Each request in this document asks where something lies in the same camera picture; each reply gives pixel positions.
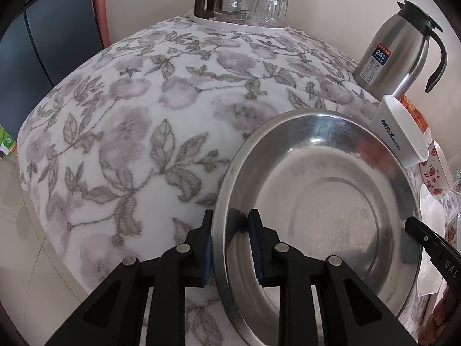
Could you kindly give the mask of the large stainless steel basin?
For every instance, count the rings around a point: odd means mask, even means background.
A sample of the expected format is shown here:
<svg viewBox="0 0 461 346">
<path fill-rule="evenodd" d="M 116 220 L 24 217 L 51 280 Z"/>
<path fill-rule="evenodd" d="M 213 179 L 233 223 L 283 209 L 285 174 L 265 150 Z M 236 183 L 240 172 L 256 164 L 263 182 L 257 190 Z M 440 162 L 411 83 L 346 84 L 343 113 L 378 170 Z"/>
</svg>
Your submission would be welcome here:
<svg viewBox="0 0 461 346">
<path fill-rule="evenodd" d="M 262 223 L 305 255 L 337 255 L 395 315 L 413 293 L 421 249 L 404 230 L 419 216 L 400 162 L 368 128 L 326 110 L 295 110 L 264 123 L 240 147 L 212 225 L 216 286 L 249 345 L 275 345 L 279 300 L 257 283 L 243 219 Z"/>
</svg>

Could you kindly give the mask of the strawberry pattern bowl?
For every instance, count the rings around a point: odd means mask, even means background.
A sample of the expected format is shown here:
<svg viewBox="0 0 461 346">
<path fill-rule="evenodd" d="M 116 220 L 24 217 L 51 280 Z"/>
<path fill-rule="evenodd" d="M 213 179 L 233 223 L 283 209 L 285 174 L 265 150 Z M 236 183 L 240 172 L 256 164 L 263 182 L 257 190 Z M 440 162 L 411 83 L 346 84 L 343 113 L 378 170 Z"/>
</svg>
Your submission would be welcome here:
<svg viewBox="0 0 461 346">
<path fill-rule="evenodd" d="M 436 140 L 428 152 L 428 159 L 419 164 L 423 182 L 433 196 L 447 194 L 453 190 L 453 179 L 445 154 Z"/>
</svg>

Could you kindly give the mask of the white MAX cup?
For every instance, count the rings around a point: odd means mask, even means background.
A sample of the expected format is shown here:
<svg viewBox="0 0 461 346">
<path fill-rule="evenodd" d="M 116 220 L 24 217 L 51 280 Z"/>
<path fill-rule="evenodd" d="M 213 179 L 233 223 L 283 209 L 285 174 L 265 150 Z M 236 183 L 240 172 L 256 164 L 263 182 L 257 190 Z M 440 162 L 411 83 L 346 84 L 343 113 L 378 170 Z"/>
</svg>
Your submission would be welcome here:
<svg viewBox="0 0 461 346">
<path fill-rule="evenodd" d="M 385 95 L 381 99 L 369 127 L 405 168 L 428 159 L 427 141 L 416 121 L 397 98 Z"/>
</svg>

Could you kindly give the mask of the orange snack packet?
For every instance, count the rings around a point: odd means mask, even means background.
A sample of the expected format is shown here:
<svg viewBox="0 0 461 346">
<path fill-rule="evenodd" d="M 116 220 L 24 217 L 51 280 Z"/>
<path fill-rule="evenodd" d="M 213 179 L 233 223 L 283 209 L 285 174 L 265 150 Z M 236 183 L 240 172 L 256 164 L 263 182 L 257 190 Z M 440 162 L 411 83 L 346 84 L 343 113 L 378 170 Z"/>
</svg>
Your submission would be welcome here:
<svg viewBox="0 0 461 346">
<path fill-rule="evenodd" d="M 399 98 L 399 101 L 403 104 L 403 106 L 406 108 L 409 114 L 413 117 L 420 131 L 422 133 L 426 133 L 427 129 L 429 128 L 429 125 L 424 115 L 419 111 L 419 109 L 417 109 L 411 102 L 411 100 L 407 98 L 405 95 L 401 96 Z"/>
</svg>

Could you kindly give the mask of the floral grey tablecloth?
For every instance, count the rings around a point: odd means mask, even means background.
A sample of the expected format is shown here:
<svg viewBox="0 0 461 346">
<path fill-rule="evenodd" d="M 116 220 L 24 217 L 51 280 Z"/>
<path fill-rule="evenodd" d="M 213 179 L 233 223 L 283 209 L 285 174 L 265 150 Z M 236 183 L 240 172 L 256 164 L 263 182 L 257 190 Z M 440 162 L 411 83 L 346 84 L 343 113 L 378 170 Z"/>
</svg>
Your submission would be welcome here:
<svg viewBox="0 0 461 346">
<path fill-rule="evenodd" d="M 103 50 L 42 99 L 19 133 L 21 180 L 56 253 L 91 294 L 126 257 L 158 258 L 201 227 L 206 210 L 214 216 L 233 158 L 269 120 L 326 110 L 373 133 L 381 101 L 355 69 L 292 28 L 250 34 L 175 17 Z M 249 345 L 220 299 L 210 234 L 207 285 L 185 290 L 184 344 Z M 393 314 L 415 341 L 425 312 L 418 288 L 416 278 Z"/>
</svg>

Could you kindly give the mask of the green cardboard box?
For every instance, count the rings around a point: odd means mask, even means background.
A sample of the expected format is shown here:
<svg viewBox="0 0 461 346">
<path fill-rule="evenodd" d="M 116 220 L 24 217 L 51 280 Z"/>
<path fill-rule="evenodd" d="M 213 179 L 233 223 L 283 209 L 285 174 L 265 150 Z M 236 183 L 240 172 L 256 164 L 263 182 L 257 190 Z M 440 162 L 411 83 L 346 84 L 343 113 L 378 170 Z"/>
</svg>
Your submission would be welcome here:
<svg viewBox="0 0 461 346">
<path fill-rule="evenodd" d="M 0 151 L 2 155 L 17 156 L 17 144 L 12 136 L 0 125 Z"/>
</svg>

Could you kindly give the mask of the stainless steel thermos jug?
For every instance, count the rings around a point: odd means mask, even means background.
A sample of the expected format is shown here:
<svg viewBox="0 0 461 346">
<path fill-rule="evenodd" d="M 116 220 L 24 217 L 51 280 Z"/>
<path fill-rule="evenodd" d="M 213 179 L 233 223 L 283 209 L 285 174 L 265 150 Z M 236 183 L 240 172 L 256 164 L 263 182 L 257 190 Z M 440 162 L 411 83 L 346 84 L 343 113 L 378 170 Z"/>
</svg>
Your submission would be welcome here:
<svg viewBox="0 0 461 346">
<path fill-rule="evenodd" d="M 419 77 L 427 60 L 429 41 L 441 52 L 440 63 L 428 78 L 425 91 L 431 92 L 448 65 L 448 53 L 436 31 L 441 26 L 412 2 L 399 2 L 399 11 L 374 35 L 353 72 L 357 84 L 376 100 L 400 98 Z"/>
</svg>

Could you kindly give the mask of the dark blue refrigerator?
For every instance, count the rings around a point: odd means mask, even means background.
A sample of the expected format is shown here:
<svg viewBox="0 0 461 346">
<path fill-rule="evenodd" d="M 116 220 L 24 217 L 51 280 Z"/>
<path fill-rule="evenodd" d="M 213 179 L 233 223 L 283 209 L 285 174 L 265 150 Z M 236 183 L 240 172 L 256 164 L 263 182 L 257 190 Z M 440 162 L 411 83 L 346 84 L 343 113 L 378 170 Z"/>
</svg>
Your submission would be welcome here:
<svg viewBox="0 0 461 346">
<path fill-rule="evenodd" d="M 103 47 L 95 0 L 26 0 L 1 37 L 1 126 L 16 138 L 37 103 Z"/>
</svg>

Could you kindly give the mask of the clear glass tumblers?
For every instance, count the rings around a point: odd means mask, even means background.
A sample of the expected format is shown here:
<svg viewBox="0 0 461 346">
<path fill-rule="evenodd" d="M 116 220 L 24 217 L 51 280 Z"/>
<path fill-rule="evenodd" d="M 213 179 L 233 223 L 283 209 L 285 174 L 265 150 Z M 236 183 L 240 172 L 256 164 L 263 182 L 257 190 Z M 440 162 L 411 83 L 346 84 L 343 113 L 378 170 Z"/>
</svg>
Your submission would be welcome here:
<svg viewBox="0 0 461 346">
<path fill-rule="evenodd" d="M 286 24 L 289 0 L 247 0 L 248 21 L 265 27 Z"/>
</svg>

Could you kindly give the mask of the white round tray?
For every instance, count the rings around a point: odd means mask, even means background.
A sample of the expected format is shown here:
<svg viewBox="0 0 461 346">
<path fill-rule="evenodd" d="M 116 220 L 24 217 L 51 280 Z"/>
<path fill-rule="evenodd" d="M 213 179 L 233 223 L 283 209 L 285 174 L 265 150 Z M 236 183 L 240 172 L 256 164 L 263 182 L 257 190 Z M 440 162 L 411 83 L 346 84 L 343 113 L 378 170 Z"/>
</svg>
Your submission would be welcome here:
<svg viewBox="0 0 461 346">
<path fill-rule="evenodd" d="M 213 30 L 247 32 L 250 34 L 281 34 L 288 28 L 287 23 L 283 23 L 280 27 L 265 27 L 243 23 L 229 23 L 216 20 L 207 20 L 196 17 L 193 10 L 189 10 L 188 15 L 193 22 L 201 24 L 205 27 L 212 28 Z"/>
</svg>

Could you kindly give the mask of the pink foam pipe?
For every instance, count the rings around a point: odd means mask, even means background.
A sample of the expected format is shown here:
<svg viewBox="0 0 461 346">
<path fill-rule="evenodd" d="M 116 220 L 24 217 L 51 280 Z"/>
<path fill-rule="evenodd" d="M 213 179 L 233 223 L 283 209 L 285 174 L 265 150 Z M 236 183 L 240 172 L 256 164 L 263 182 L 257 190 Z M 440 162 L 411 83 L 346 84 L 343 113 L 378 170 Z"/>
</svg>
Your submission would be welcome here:
<svg viewBox="0 0 461 346">
<path fill-rule="evenodd" d="M 109 26 L 106 13 L 106 0 L 92 0 L 92 6 L 104 48 L 109 47 Z"/>
</svg>

